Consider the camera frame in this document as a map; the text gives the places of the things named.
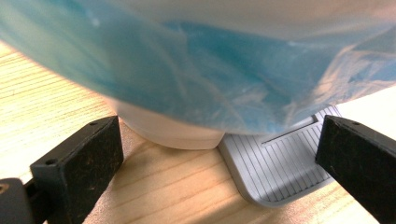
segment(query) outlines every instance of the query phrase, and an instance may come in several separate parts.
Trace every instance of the wooden table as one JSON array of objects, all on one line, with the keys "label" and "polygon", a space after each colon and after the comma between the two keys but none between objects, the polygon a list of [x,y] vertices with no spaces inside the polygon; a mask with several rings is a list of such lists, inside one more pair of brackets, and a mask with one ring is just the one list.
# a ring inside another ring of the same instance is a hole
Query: wooden table
[{"label": "wooden table", "polygon": [[[394,99],[391,88],[342,108],[396,139]],[[0,178],[23,181],[29,165],[69,135],[114,115],[98,94],[2,43],[0,112]],[[258,207],[239,195],[216,148],[162,147],[120,128],[125,162],[85,223],[376,223],[336,182],[280,208]]]}]

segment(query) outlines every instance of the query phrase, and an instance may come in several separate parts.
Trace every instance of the blue object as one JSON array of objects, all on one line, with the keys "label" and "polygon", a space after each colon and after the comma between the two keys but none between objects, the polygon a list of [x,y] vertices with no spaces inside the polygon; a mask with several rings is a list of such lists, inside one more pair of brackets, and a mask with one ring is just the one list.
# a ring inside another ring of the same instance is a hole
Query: blue object
[{"label": "blue object", "polygon": [[0,39],[124,102],[228,133],[274,133],[396,83],[396,20],[354,20],[365,25],[287,39],[158,21],[118,1],[2,0]]}]

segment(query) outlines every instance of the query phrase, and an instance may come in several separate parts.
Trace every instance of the crinkled plastic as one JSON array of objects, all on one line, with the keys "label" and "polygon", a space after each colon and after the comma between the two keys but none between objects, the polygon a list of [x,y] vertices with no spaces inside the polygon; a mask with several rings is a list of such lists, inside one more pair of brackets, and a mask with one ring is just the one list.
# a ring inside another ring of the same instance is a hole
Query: crinkled plastic
[{"label": "crinkled plastic", "polygon": [[229,133],[280,132],[396,83],[394,0],[1,0],[0,38],[104,95]]}]

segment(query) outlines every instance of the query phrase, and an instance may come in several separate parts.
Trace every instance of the white container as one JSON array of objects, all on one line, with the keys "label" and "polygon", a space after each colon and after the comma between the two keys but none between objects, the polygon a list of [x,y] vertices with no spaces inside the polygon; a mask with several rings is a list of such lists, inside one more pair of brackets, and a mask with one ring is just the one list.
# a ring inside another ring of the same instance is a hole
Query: white container
[{"label": "white container", "polygon": [[128,127],[149,141],[180,149],[210,149],[216,147],[224,132],[190,125],[164,115],[105,97]]}]

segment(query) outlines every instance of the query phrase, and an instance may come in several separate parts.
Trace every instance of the gray tray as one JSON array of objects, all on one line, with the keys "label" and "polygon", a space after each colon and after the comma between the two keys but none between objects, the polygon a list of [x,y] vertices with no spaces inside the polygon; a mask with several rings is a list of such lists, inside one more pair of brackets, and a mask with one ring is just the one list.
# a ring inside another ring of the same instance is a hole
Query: gray tray
[{"label": "gray tray", "polygon": [[242,196],[277,207],[333,181],[315,163],[325,115],[341,117],[336,106],[319,111],[277,136],[226,134],[219,144]]}]

